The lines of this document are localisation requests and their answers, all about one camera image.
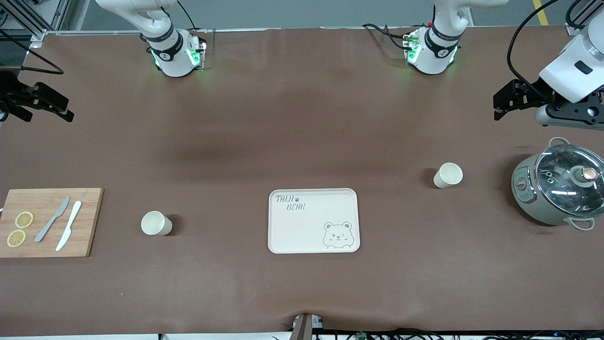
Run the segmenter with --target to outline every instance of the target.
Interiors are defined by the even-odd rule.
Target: knife
[[[71,209],[71,216],[69,216],[69,221],[67,221],[67,227],[65,227],[65,231],[63,232],[63,236],[61,236],[61,240],[57,245],[56,251],[61,250],[61,248],[67,243],[67,239],[71,236],[71,225],[76,219],[76,215],[78,211],[80,211],[80,207],[82,206],[82,201],[75,201],[73,209]]]
[[[48,223],[44,226],[44,228],[42,228],[42,230],[40,230],[40,232],[36,235],[34,242],[36,242],[36,243],[42,242],[42,240],[44,239],[44,236],[46,236],[46,234],[48,233],[50,226],[53,225],[54,220],[56,220],[57,218],[61,217],[61,215],[63,215],[63,213],[65,212],[65,209],[67,209],[68,204],[69,204],[69,196],[65,197],[65,200],[59,207],[59,210],[57,210],[57,212],[54,213],[54,216],[50,219],[50,221],[48,221]]]

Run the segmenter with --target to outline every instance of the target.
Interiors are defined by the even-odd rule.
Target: brown tablecloth
[[[365,30],[220,33],[204,72],[171,79],[138,36],[45,38],[70,99],[1,129],[0,193],[105,188],[89,258],[0,260],[0,335],[264,332],[302,312],[326,327],[604,328],[604,225],[545,227],[513,201],[514,167],[550,137],[603,153],[601,132],[534,110],[493,121],[513,28],[470,28],[445,73],[406,67]],[[534,80],[568,40],[526,28],[513,60]],[[42,65],[38,61],[30,63]],[[444,162],[464,180],[432,187]],[[361,248],[274,255],[274,189],[352,188]],[[149,237],[140,219],[174,221]]]

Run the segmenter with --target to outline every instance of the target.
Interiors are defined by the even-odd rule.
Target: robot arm
[[[528,86],[514,79],[493,96],[495,120],[513,110],[538,107],[542,125],[604,130],[604,11],[588,25]]]
[[[165,9],[178,0],[97,0],[141,31],[151,46],[156,66],[170,77],[182,77],[203,68],[205,41],[187,30],[177,30]]]
[[[434,21],[410,33],[403,42],[407,64],[426,74],[439,74],[451,62],[457,45],[468,25],[465,7],[489,8],[502,6],[508,0],[432,0]]]

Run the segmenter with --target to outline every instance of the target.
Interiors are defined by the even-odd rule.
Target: paper cup
[[[455,163],[445,163],[434,175],[434,185],[440,189],[459,184],[463,178],[463,171]]]
[[[150,211],[143,216],[141,229],[147,235],[166,235],[172,230],[172,221],[159,211]]]

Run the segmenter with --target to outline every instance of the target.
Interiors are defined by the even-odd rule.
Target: wooden cutting board
[[[63,215],[53,223],[44,240],[35,243],[36,235],[57,212],[68,195],[69,205]],[[102,197],[103,190],[100,188],[10,190],[0,218],[0,258],[87,257],[90,254]],[[82,207],[71,225],[71,236],[61,250],[55,251],[76,201],[82,201]],[[25,242],[18,247],[9,247],[8,235],[18,229],[14,220],[23,211],[31,212],[34,221],[23,229],[26,233]]]

